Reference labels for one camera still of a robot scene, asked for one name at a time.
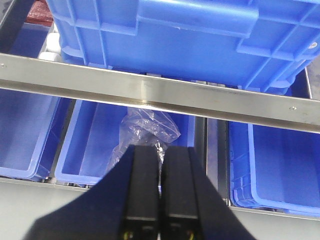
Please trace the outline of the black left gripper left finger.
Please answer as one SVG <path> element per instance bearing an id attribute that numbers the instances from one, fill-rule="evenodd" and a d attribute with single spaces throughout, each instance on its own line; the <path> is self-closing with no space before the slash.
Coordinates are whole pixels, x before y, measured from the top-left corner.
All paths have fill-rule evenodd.
<path id="1" fill-rule="evenodd" d="M 34 221 L 25 240 L 155 240 L 159 232 L 155 147 L 130 145 L 95 186 Z"/>

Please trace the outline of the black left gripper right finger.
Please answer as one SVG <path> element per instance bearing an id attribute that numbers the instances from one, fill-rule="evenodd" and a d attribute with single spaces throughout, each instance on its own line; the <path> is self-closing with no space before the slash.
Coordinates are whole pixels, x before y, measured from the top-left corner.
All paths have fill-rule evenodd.
<path id="1" fill-rule="evenodd" d="M 207 177 L 192 147 L 171 146 L 161 173 L 163 240 L 253 240 Z"/>

